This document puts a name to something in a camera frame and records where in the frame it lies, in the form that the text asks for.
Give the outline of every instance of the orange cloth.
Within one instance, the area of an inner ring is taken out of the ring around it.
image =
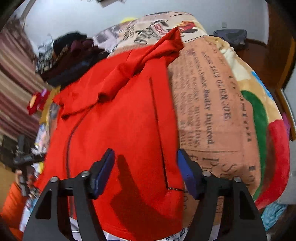
[[[19,230],[22,212],[26,204],[27,197],[23,197],[20,188],[16,183],[10,187],[9,193],[1,211],[1,217],[9,226],[12,234],[22,240],[23,232]]]

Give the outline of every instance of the white wall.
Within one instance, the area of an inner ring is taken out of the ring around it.
[[[37,0],[27,15],[25,32],[40,45],[70,31],[92,37],[100,30],[119,23],[125,17],[141,17],[162,11],[185,11],[202,23],[208,34],[227,28],[244,28],[248,38],[267,43],[268,9],[264,0],[126,0],[106,7],[95,0]]]
[[[293,118],[296,120],[296,68],[291,74],[289,82],[284,90],[285,97],[289,103],[289,107],[292,111]]]

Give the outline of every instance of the red hoodie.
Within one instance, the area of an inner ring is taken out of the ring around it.
[[[118,237],[158,240],[182,229],[183,180],[167,66],[183,48],[178,28],[155,45],[102,60],[54,102],[57,129],[37,186],[89,170],[112,148],[116,161],[94,201],[102,228]],[[74,215],[74,203],[69,201]]]

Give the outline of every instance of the yellow cloth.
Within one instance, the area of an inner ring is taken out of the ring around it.
[[[58,87],[51,90],[51,92],[45,102],[39,124],[42,124],[42,123],[48,124],[47,123],[47,114],[49,112],[50,105],[52,104],[52,99],[60,92],[60,89],[61,89],[61,87],[58,86]]]
[[[125,23],[125,22],[130,22],[130,21],[133,21],[133,20],[136,20],[137,18],[134,18],[134,17],[127,17],[127,18],[124,18],[123,20],[121,20],[120,23]]]

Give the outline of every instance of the green stripe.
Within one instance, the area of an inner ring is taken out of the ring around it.
[[[244,98],[251,103],[253,106],[253,117],[255,130],[257,135],[259,155],[260,155],[260,165],[261,165],[261,181],[258,189],[256,190],[253,199],[256,200],[262,189],[264,173],[266,167],[266,152],[267,152],[267,143],[266,143],[266,132],[268,126],[268,118],[264,108],[264,105],[260,99],[249,91],[241,91]]]

